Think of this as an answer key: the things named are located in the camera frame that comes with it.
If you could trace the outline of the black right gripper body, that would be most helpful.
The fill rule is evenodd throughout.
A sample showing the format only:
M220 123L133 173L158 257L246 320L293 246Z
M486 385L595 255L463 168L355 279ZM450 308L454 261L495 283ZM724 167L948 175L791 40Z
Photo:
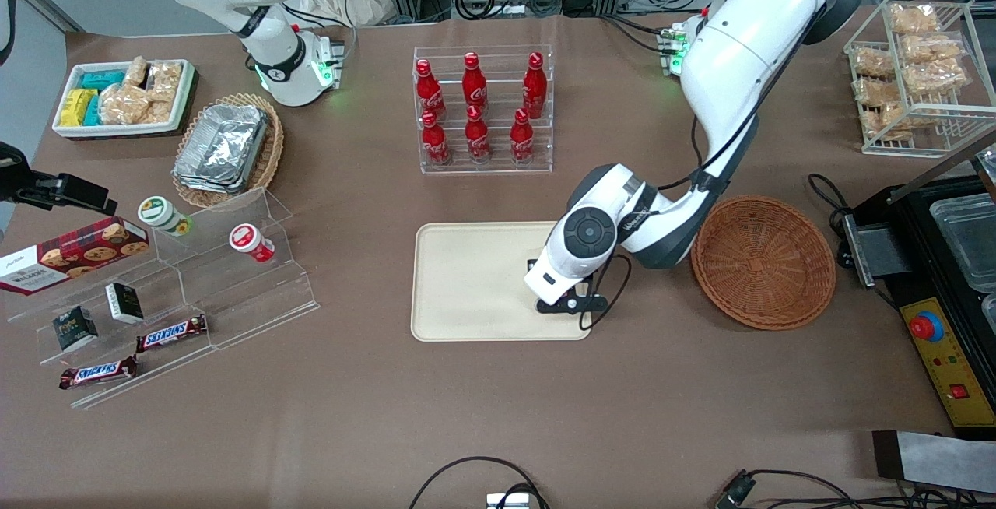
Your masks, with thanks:
M13 145L1 142L1 200L21 203L20 193L25 189L32 189L27 158Z

